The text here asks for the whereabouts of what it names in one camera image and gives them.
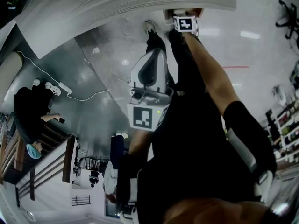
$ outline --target sneaker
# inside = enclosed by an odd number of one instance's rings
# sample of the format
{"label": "sneaker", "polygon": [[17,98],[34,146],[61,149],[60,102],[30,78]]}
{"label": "sneaker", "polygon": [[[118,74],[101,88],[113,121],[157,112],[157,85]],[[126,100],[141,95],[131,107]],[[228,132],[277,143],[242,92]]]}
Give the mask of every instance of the sneaker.
{"label": "sneaker", "polygon": [[52,85],[50,82],[46,82],[46,89],[51,90],[54,95],[60,96],[61,94],[61,90],[57,86]]}
{"label": "sneaker", "polygon": [[145,21],[143,23],[143,29],[146,35],[150,35],[150,32],[154,32],[157,34],[156,27],[152,20]]}
{"label": "sneaker", "polygon": [[32,85],[34,85],[34,86],[39,86],[41,84],[41,81],[39,80],[39,79],[35,79],[34,81],[33,81],[33,84]]}
{"label": "sneaker", "polygon": [[122,136],[123,139],[126,139],[127,137],[129,137],[129,135],[127,133],[116,133],[116,136]]}

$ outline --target floor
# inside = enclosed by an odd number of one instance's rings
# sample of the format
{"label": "floor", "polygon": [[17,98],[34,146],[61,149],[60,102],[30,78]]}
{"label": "floor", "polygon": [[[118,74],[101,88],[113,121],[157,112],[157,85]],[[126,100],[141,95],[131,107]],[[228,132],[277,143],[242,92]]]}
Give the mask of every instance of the floor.
{"label": "floor", "polygon": [[[299,6],[299,0],[284,1]],[[272,87],[283,84],[290,90],[288,77],[298,60],[298,49],[291,49],[295,40],[286,40],[287,29],[275,27],[283,15],[278,0],[237,0],[235,11],[206,9],[198,20],[200,40],[225,68],[238,96],[259,121],[277,105]],[[53,102],[52,111],[61,113],[66,120],[64,124],[55,124],[76,134],[89,155],[109,155],[111,134],[131,133],[126,117],[128,82],[132,67],[146,50],[142,23],[148,19],[154,20],[166,43],[169,70],[177,81],[178,67],[165,35],[171,27],[165,24],[162,11],[119,19],[90,30],[41,60],[25,41],[17,48],[70,87],[76,98],[85,99],[109,89],[85,102],[70,99],[63,92]],[[36,77],[49,79],[25,59],[1,111],[10,113],[13,95],[23,86],[30,87]]]}
{"label": "floor", "polygon": [[[86,99],[95,92],[107,90],[75,39],[66,42],[41,60],[37,59],[25,40],[18,45],[16,50],[22,51],[25,56],[30,57],[57,81],[70,87],[73,90],[71,95],[73,97]],[[12,112],[14,94],[21,87],[31,88],[33,80],[37,77],[42,81],[55,83],[33,66],[28,59],[24,59],[22,69],[5,96],[1,112]],[[78,136],[81,148],[87,152],[88,156],[109,156],[111,135],[116,132],[130,133],[127,117],[109,92],[97,94],[90,100],[81,102],[68,98],[66,92],[62,91],[59,97],[54,97],[51,112],[60,113],[65,123],[50,122]]]}
{"label": "floor", "polygon": [[[299,0],[284,0],[289,6]],[[199,38],[229,75],[231,82],[252,115],[259,121],[276,107],[272,88],[283,84],[290,90],[288,77],[298,60],[295,40],[286,40],[286,28],[275,22],[284,15],[278,0],[237,0],[235,11],[206,9],[199,22]],[[96,73],[127,114],[130,71],[145,53],[147,36],[142,29],[152,19],[166,43],[168,67],[175,81],[178,67],[165,33],[162,11],[119,19],[90,30],[76,39]]]}

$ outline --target office chair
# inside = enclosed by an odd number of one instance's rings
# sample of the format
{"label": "office chair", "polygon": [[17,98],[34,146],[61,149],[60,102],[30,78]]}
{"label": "office chair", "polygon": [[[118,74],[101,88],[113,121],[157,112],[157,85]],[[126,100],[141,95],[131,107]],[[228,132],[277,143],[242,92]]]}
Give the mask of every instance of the office chair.
{"label": "office chair", "polygon": [[278,24],[276,22],[276,27],[278,28],[283,28],[283,27],[289,27],[290,28],[290,33],[289,35],[285,35],[286,39],[290,39],[293,32],[295,31],[295,28],[299,28],[299,24],[297,22],[299,22],[299,19],[297,19],[297,7],[291,3],[291,9],[288,8],[288,6],[285,4],[285,2],[283,2],[282,0],[279,0],[280,5],[284,6],[286,9],[286,12],[288,14],[289,17],[289,21],[284,23],[284,24]]}

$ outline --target power strip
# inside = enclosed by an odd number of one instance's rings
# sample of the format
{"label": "power strip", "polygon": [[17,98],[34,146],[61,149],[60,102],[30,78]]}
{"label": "power strip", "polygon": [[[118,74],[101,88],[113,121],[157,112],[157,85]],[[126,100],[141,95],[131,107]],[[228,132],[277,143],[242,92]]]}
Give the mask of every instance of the power strip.
{"label": "power strip", "polygon": [[67,92],[68,95],[70,95],[70,94],[73,93],[73,91],[72,91],[69,87],[67,87],[65,84],[63,84],[62,82],[59,82],[58,86],[59,86],[61,89],[65,90],[65,91]]}

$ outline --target forearm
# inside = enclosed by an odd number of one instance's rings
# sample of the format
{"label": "forearm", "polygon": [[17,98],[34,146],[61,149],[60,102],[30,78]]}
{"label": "forearm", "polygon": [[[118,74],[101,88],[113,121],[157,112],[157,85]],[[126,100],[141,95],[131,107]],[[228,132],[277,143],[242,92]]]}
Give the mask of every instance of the forearm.
{"label": "forearm", "polygon": [[56,114],[46,114],[46,115],[43,115],[43,116],[41,117],[41,119],[42,119],[43,121],[45,121],[45,122],[48,122],[49,120],[54,119],[54,118],[56,118],[56,117],[57,117]]}
{"label": "forearm", "polygon": [[130,142],[129,154],[147,159],[151,144],[152,132],[136,129]]}
{"label": "forearm", "polygon": [[218,107],[221,115],[233,101],[239,100],[235,90],[219,63],[208,53],[195,37],[183,33],[188,47],[200,71],[206,89]]}

